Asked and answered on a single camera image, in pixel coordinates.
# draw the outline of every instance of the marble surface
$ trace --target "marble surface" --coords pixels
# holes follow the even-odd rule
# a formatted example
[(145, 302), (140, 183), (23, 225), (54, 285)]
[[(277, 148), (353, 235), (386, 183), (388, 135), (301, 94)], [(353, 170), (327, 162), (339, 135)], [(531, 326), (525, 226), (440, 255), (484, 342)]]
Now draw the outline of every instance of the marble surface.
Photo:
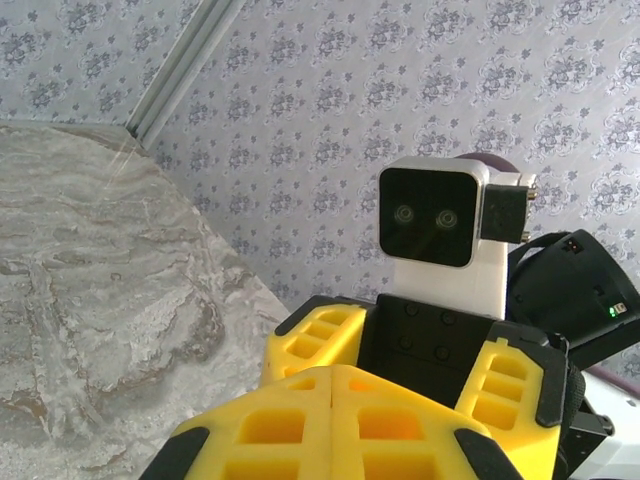
[(0, 124), (2, 478), (136, 478), (286, 315), (124, 129)]

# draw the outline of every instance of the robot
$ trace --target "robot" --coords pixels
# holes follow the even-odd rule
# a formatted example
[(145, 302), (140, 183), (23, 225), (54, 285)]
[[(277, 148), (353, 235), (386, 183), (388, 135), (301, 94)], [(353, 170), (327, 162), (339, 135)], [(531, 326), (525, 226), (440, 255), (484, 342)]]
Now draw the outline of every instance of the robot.
[(385, 168), (393, 290), (309, 299), (260, 388), (182, 423), (141, 479), (640, 478), (640, 400), (584, 371), (638, 341), (640, 296), (588, 233), (530, 241), (535, 197), (487, 154)]

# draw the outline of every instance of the wallpaper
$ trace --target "wallpaper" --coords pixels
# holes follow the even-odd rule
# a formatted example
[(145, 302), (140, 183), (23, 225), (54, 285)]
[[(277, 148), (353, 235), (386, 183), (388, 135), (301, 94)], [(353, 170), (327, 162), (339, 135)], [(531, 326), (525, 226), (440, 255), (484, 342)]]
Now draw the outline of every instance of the wallpaper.
[[(373, 298), (376, 175), (487, 151), (539, 174), (534, 236), (585, 228), (640, 285), (640, 4), (249, 0), (158, 163), (289, 307)], [(609, 366), (640, 377), (640, 349)]]
[(124, 124), (200, 0), (0, 0), (0, 119)]

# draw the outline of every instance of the gray marble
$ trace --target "gray marble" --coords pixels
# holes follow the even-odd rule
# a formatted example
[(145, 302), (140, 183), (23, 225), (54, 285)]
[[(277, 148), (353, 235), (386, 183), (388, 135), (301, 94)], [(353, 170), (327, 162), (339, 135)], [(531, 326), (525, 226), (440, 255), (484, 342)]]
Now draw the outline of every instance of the gray marble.
[(124, 129), (0, 125), (0, 474), (132, 478), (286, 309)]

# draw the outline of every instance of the cutout hole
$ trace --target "cutout hole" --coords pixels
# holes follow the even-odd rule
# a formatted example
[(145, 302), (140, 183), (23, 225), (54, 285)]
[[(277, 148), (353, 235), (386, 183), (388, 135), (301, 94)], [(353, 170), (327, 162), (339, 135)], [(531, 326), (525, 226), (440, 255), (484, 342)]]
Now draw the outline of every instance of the cutout hole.
[(309, 359), (313, 357), (318, 350), (320, 350), (320, 346), (321, 345), (318, 345), (316, 342), (308, 338), (297, 337), (294, 342), (289, 345), (287, 352), (291, 355), (295, 355), (296, 357)]
[(489, 368), (494, 372), (502, 373), (509, 377), (519, 378), (520, 380), (525, 380), (527, 378), (527, 370), (520, 362), (513, 358), (497, 355), (494, 357), (491, 362), (491, 367)]
[(523, 389), (520, 385), (514, 385), (510, 382), (503, 380), (502, 378), (496, 378), (494, 376), (487, 376), (484, 379), (482, 390), (485, 392), (499, 395), (514, 402), (522, 400)]
[(418, 417), (408, 410), (363, 408), (358, 413), (358, 424), (362, 439), (422, 440), (424, 438)]
[(302, 443), (304, 413), (295, 409), (266, 409), (244, 420), (239, 443)]
[(335, 333), (335, 330), (328, 325), (312, 323), (305, 329), (304, 333), (306, 333), (307, 335), (311, 335), (312, 337), (320, 338), (322, 340), (329, 340), (331, 338), (331, 335)]
[(500, 430), (512, 430), (516, 424), (517, 415), (518, 412), (515, 408), (484, 397), (478, 397), (476, 406), (471, 414), (480, 423)]
[(370, 392), (373, 390), (373, 387), (368, 383), (353, 378), (349, 382), (349, 390), (353, 390), (354, 392)]
[(224, 480), (297, 480), (299, 465), (293, 460), (229, 462)]
[(289, 390), (313, 390), (316, 388), (316, 379), (315, 378), (305, 378), (300, 382), (294, 383), (293, 385), (289, 385)]
[(362, 460), (365, 480), (442, 480), (430, 455), (366, 453)]
[(349, 318), (350, 312), (343, 312), (340, 310), (334, 310), (326, 312), (320, 315), (318, 318), (323, 322), (332, 323), (334, 325), (342, 325), (344, 321)]

